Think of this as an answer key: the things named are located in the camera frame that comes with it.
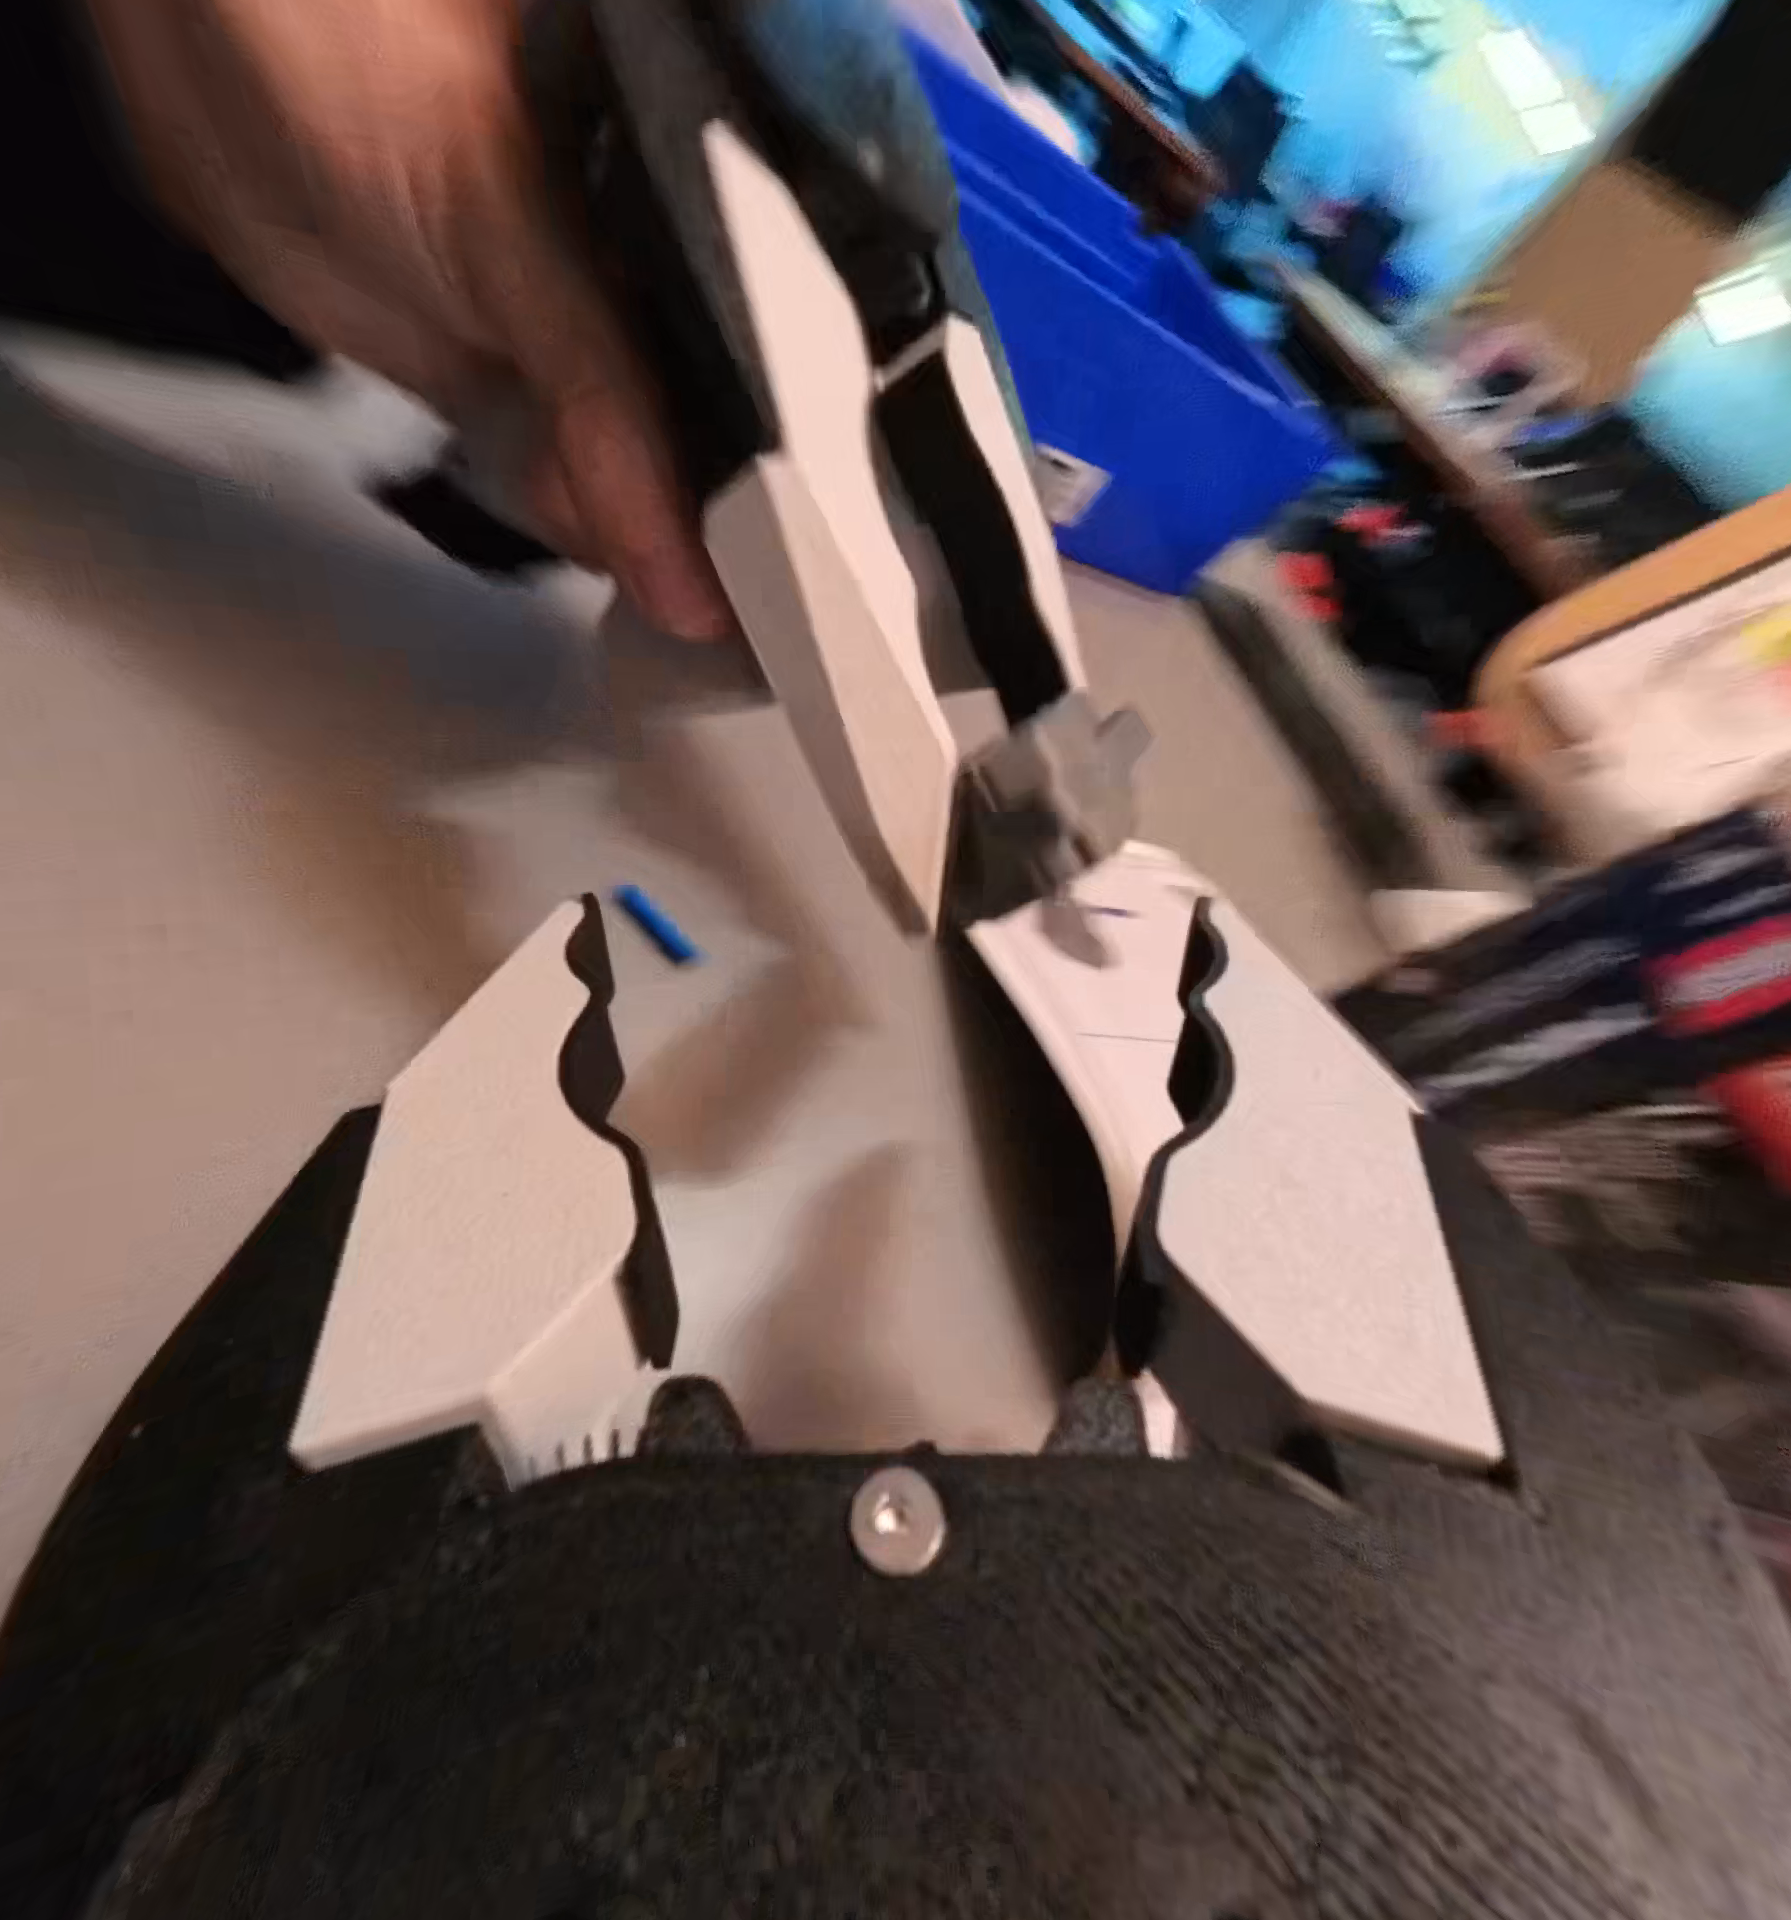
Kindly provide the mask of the background wooden table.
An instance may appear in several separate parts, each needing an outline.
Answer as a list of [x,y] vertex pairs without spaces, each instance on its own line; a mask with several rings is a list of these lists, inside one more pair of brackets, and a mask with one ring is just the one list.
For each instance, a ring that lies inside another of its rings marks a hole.
[[1426,359],[1305,266],[1272,262],[1272,274],[1292,338],[1336,372],[1361,405],[1393,417],[1400,443],[1433,473],[1439,491],[1476,524],[1537,600],[1560,600],[1590,583],[1580,545],[1549,533],[1513,465],[1459,430],[1439,407]]

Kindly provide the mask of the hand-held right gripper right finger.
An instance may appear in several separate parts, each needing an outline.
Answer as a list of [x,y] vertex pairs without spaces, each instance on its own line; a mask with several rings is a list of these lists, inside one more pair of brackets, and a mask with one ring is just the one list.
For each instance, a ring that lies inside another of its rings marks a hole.
[[1187,1444],[1501,1468],[1422,1111],[1223,902],[1188,910],[1118,1355]]

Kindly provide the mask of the person's left forearm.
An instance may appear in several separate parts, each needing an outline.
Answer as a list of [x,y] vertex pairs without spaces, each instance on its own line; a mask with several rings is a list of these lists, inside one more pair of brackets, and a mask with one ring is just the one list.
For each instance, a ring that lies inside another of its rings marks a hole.
[[276,382],[324,364],[168,228],[83,4],[0,2],[0,323]]

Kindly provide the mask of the open instruction booklet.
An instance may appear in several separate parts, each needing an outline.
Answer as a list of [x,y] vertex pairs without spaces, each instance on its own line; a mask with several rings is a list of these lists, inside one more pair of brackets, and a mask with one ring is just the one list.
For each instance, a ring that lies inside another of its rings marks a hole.
[[1228,960],[1215,1018],[1232,1046],[1267,1032],[1272,1055],[1339,1044],[1408,1114],[1424,1101],[1339,1014],[1178,855],[1129,842],[1075,888],[968,937],[1053,1071],[1100,1163],[1122,1254],[1154,1157],[1187,1129],[1167,1075],[1187,1016],[1178,1002],[1196,905],[1209,902]]

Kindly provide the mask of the small blue toy pin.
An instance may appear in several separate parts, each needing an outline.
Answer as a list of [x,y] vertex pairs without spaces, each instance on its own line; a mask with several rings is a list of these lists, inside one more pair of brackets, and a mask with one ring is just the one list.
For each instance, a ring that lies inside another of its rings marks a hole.
[[637,928],[641,939],[657,951],[669,966],[692,967],[701,964],[701,946],[647,889],[636,883],[621,883],[610,889],[610,899],[618,915]]

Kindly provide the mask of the white printed board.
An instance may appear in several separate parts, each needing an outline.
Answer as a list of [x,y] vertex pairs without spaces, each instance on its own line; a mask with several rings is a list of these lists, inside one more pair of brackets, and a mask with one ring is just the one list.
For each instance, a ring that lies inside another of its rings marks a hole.
[[1483,662],[1475,714],[1590,863],[1791,810],[1791,488],[1537,611]]

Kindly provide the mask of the black toy set box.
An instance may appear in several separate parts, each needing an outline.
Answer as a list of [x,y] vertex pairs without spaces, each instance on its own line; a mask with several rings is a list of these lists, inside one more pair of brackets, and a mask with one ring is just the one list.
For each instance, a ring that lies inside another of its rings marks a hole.
[[1334,1008],[1472,1139],[1697,1106],[1791,1193],[1791,797],[1564,881]]

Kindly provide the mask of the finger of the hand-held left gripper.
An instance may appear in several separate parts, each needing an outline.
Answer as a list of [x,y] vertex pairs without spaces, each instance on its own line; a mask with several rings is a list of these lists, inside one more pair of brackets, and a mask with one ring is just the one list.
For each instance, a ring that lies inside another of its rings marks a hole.
[[932,937],[958,752],[879,486],[866,338],[763,158],[720,123],[704,151],[777,421],[777,445],[712,499],[708,551],[847,850]]
[[1005,723],[1027,725],[1085,692],[1052,531],[974,320],[942,316],[879,369],[874,425]]

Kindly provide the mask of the grey toy motor block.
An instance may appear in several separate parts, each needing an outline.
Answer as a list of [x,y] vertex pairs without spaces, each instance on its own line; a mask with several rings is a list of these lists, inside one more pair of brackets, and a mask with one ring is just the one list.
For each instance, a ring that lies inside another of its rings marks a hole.
[[955,777],[942,910],[950,927],[1023,910],[1065,957],[1107,960],[1075,888],[1122,850],[1138,824],[1136,765],[1146,723],[1100,713],[1070,692],[974,752]]

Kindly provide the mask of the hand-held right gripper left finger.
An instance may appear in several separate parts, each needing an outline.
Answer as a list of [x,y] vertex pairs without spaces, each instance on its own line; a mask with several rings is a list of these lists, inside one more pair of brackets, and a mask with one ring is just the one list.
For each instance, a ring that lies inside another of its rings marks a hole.
[[680,1304],[614,1125],[592,896],[555,907],[394,1078],[291,1432],[317,1473],[473,1430],[512,1487],[633,1456]]

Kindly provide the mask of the blue storage bin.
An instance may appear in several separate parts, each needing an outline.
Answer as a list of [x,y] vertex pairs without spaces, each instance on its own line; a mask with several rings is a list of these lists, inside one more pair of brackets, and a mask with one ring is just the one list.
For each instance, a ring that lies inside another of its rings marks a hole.
[[1143,295],[1159,257],[1134,206],[955,53],[907,25],[901,35],[949,153],[962,239],[990,302],[1020,294],[1032,272],[1111,297]]
[[949,158],[1061,553],[1188,595],[1336,457],[1326,417],[1195,258],[1068,158],[1023,176]]

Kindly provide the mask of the grey desk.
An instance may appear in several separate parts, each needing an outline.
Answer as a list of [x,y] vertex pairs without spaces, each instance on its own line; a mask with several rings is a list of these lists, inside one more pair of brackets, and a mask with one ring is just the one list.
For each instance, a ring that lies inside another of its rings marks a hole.
[[745,655],[448,563],[430,421],[0,329],[0,1622],[66,1484],[334,1121],[552,905],[605,905],[683,1292],[766,1449],[1027,1453],[1081,1311],[1005,1038],[901,937]]

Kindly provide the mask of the person's left hand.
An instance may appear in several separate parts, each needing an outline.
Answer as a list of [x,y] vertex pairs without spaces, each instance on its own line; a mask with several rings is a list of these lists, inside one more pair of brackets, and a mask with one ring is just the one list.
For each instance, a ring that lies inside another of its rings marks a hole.
[[458,432],[509,400],[538,540],[669,635],[733,629],[651,380],[552,205],[523,4],[86,12],[147,179],[244,294]]

